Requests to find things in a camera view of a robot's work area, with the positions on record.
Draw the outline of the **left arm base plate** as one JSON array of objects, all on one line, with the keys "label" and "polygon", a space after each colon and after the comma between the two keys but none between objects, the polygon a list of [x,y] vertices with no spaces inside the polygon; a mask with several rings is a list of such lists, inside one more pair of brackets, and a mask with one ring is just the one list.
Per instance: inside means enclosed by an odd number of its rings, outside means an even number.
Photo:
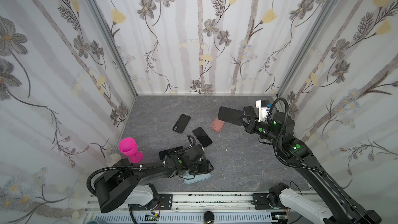
[{"label": "left arm base plate", "polygon": [[173,195],[160,194],[146,205],[128,204],[131,211],[170,211],[172,209]]}]

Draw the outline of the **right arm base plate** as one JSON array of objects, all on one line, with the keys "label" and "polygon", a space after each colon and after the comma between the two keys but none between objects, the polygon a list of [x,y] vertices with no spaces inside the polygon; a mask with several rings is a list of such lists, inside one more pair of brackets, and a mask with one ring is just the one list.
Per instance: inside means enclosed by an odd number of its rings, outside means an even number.
[{"label": "right arm base plate", "polygon": [[279,196],[274,193],[271,194],[252,194],[252,204],[256,210],[275,209],[287,210],[288,208],[282,205]]}]

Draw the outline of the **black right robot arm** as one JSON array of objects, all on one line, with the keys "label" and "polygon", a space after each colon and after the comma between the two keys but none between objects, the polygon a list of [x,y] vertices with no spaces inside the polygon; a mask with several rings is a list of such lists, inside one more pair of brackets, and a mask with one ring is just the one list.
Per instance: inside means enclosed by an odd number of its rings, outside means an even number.
[{"label": "black right robot arm", "polygon": [[355,201],[322,167],[311,149],[294,136],[295,122],[286,113],[277,112],[271,120],[240,116],[245,131],[270,141],[279,162],[299,172],[325,203],[320,206],[294,194],[284,184],[273,189],[277,205],[298,212],[314,224],[379,224],[382,218],[375,210],[365,209]]}]

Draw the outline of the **light blue phone case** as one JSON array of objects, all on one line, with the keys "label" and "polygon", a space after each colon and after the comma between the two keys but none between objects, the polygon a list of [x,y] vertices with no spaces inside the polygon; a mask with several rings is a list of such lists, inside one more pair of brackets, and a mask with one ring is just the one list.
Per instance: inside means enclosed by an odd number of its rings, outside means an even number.
[{"label": "light blue phone case", "polygon": [[207,179],[209,179],[210,177],[211,177],[211,174],[210,174],[210,173],[207,173],[207,174],[200,174],[200,175],[191,175],[191,174],[189,174],[188,172],[186,172],[186,173],[182,176],[183,182],[184,182],[184,184],[186,184],[186,185],[190,185],[190,184],[193,184],[193,183],[198,183],[198,182],[200,182],[200,181],[207,180]]}]

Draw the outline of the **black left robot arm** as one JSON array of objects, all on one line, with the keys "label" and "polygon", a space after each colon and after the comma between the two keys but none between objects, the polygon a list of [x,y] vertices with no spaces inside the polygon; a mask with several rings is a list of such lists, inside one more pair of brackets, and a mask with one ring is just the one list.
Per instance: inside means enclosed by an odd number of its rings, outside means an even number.
[{"label": "black left robot arm", "polygon": [[130,163],[129,159],[121,159],[112,167],[98,169],[89,175],[87,189],[97,197],[100,211],[109,213],[121,206],[138,185],[158,178],[182,177],[186,172],[197,176],[213,170],[202,146],[195,145],[152,163]]}]

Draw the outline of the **pink phone case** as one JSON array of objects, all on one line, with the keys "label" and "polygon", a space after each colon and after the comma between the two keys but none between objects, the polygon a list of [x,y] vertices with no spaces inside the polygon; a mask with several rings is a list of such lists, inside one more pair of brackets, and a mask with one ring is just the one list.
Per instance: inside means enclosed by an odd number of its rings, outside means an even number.
[{"label": "pink phone case", "polygon": [[210,128],[216,132],[220,132],[222,128],[224,127],[225,122],[222,120],[219,120],[218,117],[216,117],[212,124],[210,125]]}]

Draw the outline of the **black phone case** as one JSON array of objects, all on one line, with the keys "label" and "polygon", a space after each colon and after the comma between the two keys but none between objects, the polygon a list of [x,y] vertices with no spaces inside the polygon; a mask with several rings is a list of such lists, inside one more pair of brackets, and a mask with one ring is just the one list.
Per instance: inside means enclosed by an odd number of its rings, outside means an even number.
[{"label": "black phone case", "polygon": [[182,134],[190,120],[191,120],[190,116],[181,114],[177,122],[174,124],[172,130],[174,132]]},{"label": "black phone case", "polygon": [[252,106],[245,106],[243,111],[245,112],[245,116],[257,117],[256,110]]}]

